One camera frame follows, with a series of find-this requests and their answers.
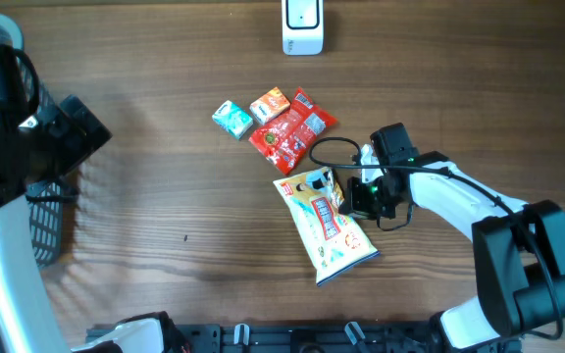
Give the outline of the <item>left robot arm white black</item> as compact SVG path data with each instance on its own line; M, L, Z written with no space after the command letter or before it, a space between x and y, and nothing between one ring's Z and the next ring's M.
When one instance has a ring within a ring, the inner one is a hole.
M111 132L74 96L40 106L26 53L0 44L0 352L67 352L35 259L32 233L46 229L32 206L67 203L74 191L44 196L31 186L65 188L64 176L109 141Z

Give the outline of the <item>red snack packet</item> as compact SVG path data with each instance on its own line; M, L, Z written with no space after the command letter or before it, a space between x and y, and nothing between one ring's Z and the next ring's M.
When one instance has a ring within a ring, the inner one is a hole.
M278 171L288 175L326 129L338 123L298 86L290 107L279 117L258 127L249 142Z

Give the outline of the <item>orange tissue pack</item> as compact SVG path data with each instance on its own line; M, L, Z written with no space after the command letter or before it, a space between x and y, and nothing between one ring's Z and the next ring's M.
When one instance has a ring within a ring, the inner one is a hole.
M249 110L260 125L264 125L275 119L287 108L290 102L278 87L274 87L267 93L250 104Z

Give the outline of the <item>teal tissue pack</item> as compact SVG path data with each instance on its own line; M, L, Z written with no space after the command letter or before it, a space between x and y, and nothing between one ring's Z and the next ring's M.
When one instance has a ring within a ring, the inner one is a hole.
M231 100L216 110L212 120L236 140L240 140L254 124L253 119Z

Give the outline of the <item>yellow white snack bag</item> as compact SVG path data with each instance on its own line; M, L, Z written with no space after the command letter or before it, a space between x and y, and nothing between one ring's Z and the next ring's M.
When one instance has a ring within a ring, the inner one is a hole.
M327 167L273 182L288 207L321 286L380 255L354 219L338 207L343 192Z

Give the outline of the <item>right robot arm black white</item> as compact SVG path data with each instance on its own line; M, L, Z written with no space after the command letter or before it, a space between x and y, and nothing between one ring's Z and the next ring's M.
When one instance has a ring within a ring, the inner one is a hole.
M392 219L396 208L426 209L472 244L477 294L429 322L430 352L466 352L525 334L551 340L565 320L565 213L556 203L529 203L502 195L465 175L445 155L420 153L402 124L371 136L358 148L353 177L339 210L356 218Z

